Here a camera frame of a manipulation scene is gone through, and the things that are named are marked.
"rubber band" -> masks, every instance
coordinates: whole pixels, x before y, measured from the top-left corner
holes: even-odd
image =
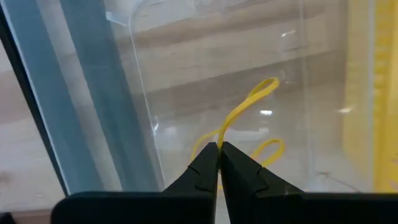
[[[236,118],[239,115],[241,115],[246,109],[248,109],[251,105],[255,104],[260,99],[270,95],[278,87],[279,87],[279,79],[276,77],[268,78],[268,79],[260,82],[256,87],[254,87],[253,90],[250,91],[250,93],[248,94],[246,99],[241,104],[239,104],[237,107],[235,107],[235,109],[233,109],[229,113],[229,115],[227,115],[227,117],[225,118],[220,129],[214,130],[209,134],[205,134],[196,141],[195,145],[193,146],[192,153],[191,153],[191,161],[194,160],[200,143],[203,142],[205,139],[210,138],[216,134],[218,134],[217,146],[218,146],[218,149],[221,150],[221,148],[223,147],[223,142],[224,142],[224,134],[225,134],[226,130],[228,129],[228,127],[235,122]],[[259,154],[264,150],[265,147],[267,147],[273,143],[278,143],[279,148],[274,153],[272,153],[271,156],[269,156],[267,159],[262,161],[261,165],[263,167],[265,167],[265,166],[269,166],[269,165],[273,164],[285,152],[285,143],[282,139],[269,139],[269,140],[264,141],[251,154],[251,157],[253,159],[256,159],[259,156]]]

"transparent acrylic panel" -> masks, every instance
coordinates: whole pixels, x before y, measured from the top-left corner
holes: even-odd
[[[108,144],[76,53],[68,22],[62,11],[61,2],[37,0],[37,5],[104,188],[121,190],[118,174],[109,153]],[[90,16],[92,12],[87,11],[86,13]]]
[[[357,44],[363,57],[371,55],[370,3],[362,18],[351,18],[355,1],[345,0],[140,1],[124,9],[124,1],[109,2],[120,21],[127,19],[127,28],[117,21],[113,27],[133,55],[127,79],[142,84],[133,89],[146,99],[165,187],[189,164],[196,140],[219,128],[251,88],[275,76],[280,87],[241,115],[226,140],[251,154],[264,140],[282,138],[287,150],[268,168],[303,190],[373,190],[370,110],[362,108],[355,124],[362,129],[355,141],[362,145],[363,175],[345,146],[353,132],[348,117],[355,117],[347,111],[348,25],[359,24]],[[367,65],[360,64],[364,91],[355,101],[363,107],[371,106]],[[266,149],[259,161],[275,150]]]

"wooden floor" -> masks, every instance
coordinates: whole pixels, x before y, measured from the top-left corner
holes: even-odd
[[[50,208],[61,186],[0,46],[0,211]]]

